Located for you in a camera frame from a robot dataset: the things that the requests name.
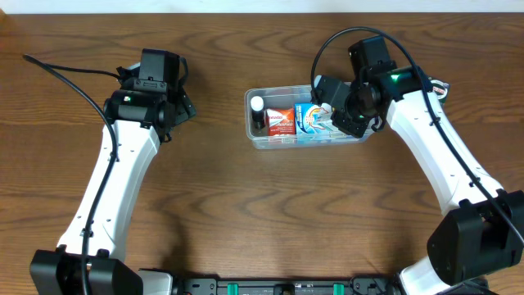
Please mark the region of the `dark green round-label box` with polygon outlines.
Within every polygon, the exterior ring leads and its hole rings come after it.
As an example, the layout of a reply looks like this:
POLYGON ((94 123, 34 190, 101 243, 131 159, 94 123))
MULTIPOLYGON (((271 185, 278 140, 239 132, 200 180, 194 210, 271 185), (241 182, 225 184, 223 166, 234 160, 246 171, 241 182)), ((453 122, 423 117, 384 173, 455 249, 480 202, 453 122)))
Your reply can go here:
POLYGON ((449 94, 450 84, 439 79, 431 79, 431 85, 438 100, 444 104, 449 94))

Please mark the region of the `red snack packet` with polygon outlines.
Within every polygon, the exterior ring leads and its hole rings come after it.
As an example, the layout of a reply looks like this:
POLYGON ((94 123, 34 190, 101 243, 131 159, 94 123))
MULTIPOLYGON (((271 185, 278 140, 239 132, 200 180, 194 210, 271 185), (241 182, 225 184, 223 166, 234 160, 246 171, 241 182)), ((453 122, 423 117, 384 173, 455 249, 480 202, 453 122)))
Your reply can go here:
POLYGON ((268 126, 269 136, 295 134, 296 127, 294 109, 268 108, 266 110, 266 125, 268 126))

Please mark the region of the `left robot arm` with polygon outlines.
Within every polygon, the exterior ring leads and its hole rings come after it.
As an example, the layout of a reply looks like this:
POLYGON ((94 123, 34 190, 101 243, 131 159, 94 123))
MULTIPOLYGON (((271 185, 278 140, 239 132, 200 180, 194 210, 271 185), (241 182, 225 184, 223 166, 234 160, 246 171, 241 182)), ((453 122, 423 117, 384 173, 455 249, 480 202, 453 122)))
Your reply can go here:
POLYGON ((110 125, 88 187, 56 249, 38 250, 29 272, 40 294, 180 294, 183 283, 167 270, 133 271, 124 263, 138 193, 169 132, 196 108, 179 88, 162 92, 116 90, 105 101, 110 125))

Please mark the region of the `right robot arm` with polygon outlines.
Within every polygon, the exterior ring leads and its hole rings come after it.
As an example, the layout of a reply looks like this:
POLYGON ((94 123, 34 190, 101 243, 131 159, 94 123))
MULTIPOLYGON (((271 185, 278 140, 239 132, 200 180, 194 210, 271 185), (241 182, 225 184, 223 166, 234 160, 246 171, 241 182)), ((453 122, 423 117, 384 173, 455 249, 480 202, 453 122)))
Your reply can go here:
POLYGON ((403 269, 405 294, 444 294, 520 263, 523 192, 509 193, 479 164, 415 67, 362 66, 351 84, 317 75, 312 99, 333 107, 332 123, 360 138, 389 125, 408 146, 435 191, 443 220, 427 256, 403 269))

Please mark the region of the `blue Kool Fever box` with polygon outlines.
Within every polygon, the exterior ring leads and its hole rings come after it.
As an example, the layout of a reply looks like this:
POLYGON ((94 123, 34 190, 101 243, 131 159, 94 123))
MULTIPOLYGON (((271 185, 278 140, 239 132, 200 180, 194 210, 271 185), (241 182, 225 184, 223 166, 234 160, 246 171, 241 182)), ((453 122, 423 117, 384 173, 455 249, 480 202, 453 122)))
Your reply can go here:
POLYGON ((298 139, 310 140, 310 141, 331 141, 334 139, 348 139, 349 135, 344 134, 340 130, 327 134, 316 134, 311 124, 313 123, 313 117, 311 115, 312 110, 320 105, 313 103, 297 103, 295 105, 295 118, 296 118, 296 136, 298 139))

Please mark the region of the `black bottle white cap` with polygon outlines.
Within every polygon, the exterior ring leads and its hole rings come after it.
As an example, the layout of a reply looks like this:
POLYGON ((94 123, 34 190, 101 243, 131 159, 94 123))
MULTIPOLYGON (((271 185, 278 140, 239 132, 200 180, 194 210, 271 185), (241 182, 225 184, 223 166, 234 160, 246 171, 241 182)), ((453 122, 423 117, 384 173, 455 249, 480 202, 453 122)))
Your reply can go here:
POLYGON ((260 96, 254 96, 250 100, 250 106, 253 126, 257 130, 262 130, 265 127, 264 99, 260 96))

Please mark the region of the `white green medicine box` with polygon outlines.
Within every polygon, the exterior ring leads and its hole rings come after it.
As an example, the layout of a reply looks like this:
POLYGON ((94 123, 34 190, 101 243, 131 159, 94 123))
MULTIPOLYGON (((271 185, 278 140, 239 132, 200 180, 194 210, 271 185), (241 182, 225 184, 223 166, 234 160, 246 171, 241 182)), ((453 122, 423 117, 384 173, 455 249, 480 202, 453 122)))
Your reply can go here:
POLYGON ((313 117, 313 123, 311 126, 316 134, 327 134, 338 131, 332 123, 333 108, 327 103, 323 103, 320 106, 316 106, 311 115, 313 117))

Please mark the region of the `clear plastic container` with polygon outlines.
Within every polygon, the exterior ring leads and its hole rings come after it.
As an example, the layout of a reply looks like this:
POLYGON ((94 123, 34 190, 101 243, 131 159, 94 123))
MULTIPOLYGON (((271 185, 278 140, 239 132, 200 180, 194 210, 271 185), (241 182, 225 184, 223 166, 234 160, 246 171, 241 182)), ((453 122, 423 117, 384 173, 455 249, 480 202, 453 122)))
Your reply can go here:
POLYGON ((246 135, 258 149, 362 143, 373 134, 371 129, 361 138, 342 133, 332 123, 334 109, 311 102, 308 85, 252 88, 244 103, 246 135))

